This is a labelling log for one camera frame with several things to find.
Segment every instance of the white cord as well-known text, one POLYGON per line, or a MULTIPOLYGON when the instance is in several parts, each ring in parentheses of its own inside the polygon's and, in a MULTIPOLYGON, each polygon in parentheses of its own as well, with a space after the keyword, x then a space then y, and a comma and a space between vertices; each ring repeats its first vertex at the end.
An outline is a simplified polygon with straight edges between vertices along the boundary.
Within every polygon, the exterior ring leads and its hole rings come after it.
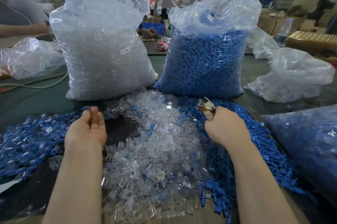
POLYGON ((36 87, 36 86, 29 86, 29 85, 19 85, 19 84, 0 84, 0 86, 20 86, 20 87, 27 87, 27 88, 33 88, 33 89, 46 89, 46 88, 50 88, 53 87, 59 83, 61 83, 63 80, 65 80, 65 78, 68 76, 68 72, 64 75, 64 77, 62 77, 59 81, 57 81, 56 83, 52 84, 52 85, 48 85, 48 86, 42 86, 42 87, 36 87))
POLYGON ((29 21, 29 23, 30 23, 30 25, 32 25, 32 22, 27 18, 27 17, 25 17, 22 13, 19 13, 17 10, 15 10, 15 9, 13 9, 12 7, 10 7, 6 2, 4 2, 3 0, 0 0, 2 3, 4 3, 5 5, 7 5, 10 9, 12 9, 13 11, 15 11, 15 12, 17 12, 18 14, 20 14, 20 15, 22 15, 24 18, 26 18, 28 21, 29 21))

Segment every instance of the table surface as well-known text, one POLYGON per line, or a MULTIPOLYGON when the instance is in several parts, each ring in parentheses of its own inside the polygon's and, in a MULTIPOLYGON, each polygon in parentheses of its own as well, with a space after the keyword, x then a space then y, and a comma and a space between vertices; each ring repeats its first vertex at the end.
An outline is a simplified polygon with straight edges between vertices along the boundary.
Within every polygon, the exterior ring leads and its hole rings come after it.
MULTIPOLYGON (((148 52, 154 51, 153 42, 144 42, 148 52)), ((165 56, 149 56, 154 70, 161 76, 165 63, 165 56)), ((267 74, 270 71, 267 60, 255 60, 253 56, 245 56, 242 64, 241 84, 242 86, 252 82, 256 77, 267 74)), ((58 70, 59 73, 65 73, 66 68, 58 70)), ((34 86, 47 86, 58 81, 60 77, 52 80, 43 81, 34 84, 34 86)), ((24 83, 14 79, 5 80, 6 83, 24 83)), ((306 108, 326 106, 337 103, 337 79, 332 84, 326 85, 322 89, 321 96, 301 99, 293 103, 268 103, 265 100, 251 94, 246 89, 245 93, 235 100, 245 107, 251 107, 260 115, 285 113, 288 110, 286 105, 291 105, 295 110, 306 108)), ((27 116, 38 116, 42 113, 47 115, 62 114, 78 110, 86 105, 102 106, 101 102, 78 102, 65 98, 68 91, 68 78, 60 84, 48 89, 30 89, 19 88, 10 92, 0 93, 0 134, 6 130, 10 124, 17 125, 25 121, 27 116)), ((110 144, 125 140, 136 127, 128 119, 109 119, 107 120, 108 141, 110 144)), ((17 213, 29 205, 39 208, 48 202, 57 172, 50 170, 48 162, 44 161, 33 173, 32 177, 25 182, 14 185, 8 191, 4 192, 0 199, 7 198, 6 204, 0 205, 0 211, 3 214, 0 220, 11 219, 17 213)), ((299 207, 305 212, 312 223, 332 223, 330 221, 330 209, 315 207, 307 198, 293 195, 293 199, 299 207)))

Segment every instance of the pile of clear plastic caps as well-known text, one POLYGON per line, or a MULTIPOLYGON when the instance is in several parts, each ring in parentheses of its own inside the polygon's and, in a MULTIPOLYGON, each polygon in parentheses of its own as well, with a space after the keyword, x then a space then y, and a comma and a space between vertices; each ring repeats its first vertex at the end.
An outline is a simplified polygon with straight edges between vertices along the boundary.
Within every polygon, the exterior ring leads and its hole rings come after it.
POLYGON ((181 113, 173 95, 153 90, 106 103, 105 116, 124 113, 140 125, 126 144, 106 147, 103 189, 114 221, 156 218, 159 205, 167 211, 175 203, 184 214, 197 209, 199 184, 209 174, 195 117, 181 113))

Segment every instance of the plastic bottle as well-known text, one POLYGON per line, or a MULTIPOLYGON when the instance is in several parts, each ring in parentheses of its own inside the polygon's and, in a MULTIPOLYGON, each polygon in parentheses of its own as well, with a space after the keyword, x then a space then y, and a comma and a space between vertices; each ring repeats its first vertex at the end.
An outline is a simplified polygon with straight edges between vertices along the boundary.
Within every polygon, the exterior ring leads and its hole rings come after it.
POLYGON ((277 36, 275 38, 275 41, 279 45, 279 47, 284 46, 284 42, 289 35, 290 28, 292 26, 292 22, 293 22, 293 19, 291 19, 291 18, 287 19, 286 22, 282 25, 280 33, 277 34, 277 36))

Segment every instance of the black shorts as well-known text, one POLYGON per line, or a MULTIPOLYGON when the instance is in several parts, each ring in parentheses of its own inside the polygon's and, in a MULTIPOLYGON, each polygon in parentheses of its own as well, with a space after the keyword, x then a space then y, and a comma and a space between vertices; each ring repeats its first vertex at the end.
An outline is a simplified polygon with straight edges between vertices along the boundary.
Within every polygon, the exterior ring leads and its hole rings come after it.
POLYGON ((168 15, 167 15, 167 8, 163 8, 162 10, 161 10, 161 15, 160 15, 160 17, 163 19, 163 20, 168 20, 169 18, 168 18, 168 15))

